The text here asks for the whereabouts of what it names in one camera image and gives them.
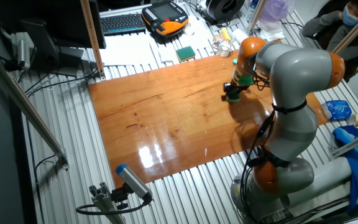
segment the wooden board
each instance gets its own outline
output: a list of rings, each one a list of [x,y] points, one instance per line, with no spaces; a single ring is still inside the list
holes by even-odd
[[[237,52],[89,86],[114,182],[126,163],[144,182],[249,149],[270,114],[270,89],[250,87],[239,103],[222,101]],[[307,97],[326,123],[314,94]]]

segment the plastic bag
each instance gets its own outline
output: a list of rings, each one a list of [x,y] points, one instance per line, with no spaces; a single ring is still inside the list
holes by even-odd
[[[346,100],[326,101],[321,107],[327,119],[330,121],[347,119],[352,114],[351,107]]]
[[[260,15],[263,21],[279,21],[287,18],[295,9],[295,0],[267,0]]]

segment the monitor stand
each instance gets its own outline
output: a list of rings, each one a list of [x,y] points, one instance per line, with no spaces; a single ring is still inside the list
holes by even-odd
[[[47,32],[44,21],[24,19],[22,24],[37,48],[31,61],[31,70],[76,77],[78,70],[82,70],[82,66],[96,68],[95,62],[82,59],[84,50],[57,47]]]

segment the green object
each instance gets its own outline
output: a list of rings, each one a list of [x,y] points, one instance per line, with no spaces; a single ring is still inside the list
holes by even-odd
[[[185,60],[194,58],[196,53],[194,53],[194,50],[189,46],[177,50],[177,56],[180,62],[184,62]]]
[[[249,77],[241,76],[237,83],[240,86],[253,85],[254,79],[252,78],[252,76]]]
[[[237,103],[240,101],[240,94],[237,89],[231,90],[226,95],[226,101],[229,103]]]

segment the person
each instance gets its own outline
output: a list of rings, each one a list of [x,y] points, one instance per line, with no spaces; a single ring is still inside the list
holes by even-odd
[[[333,51],[357,23],[358,0],[330,0],[305,24],[303,35],[316,39],[324,50]],[[348,82],[357,73],[358,36],[339,55],[345,61],[344,79]]]

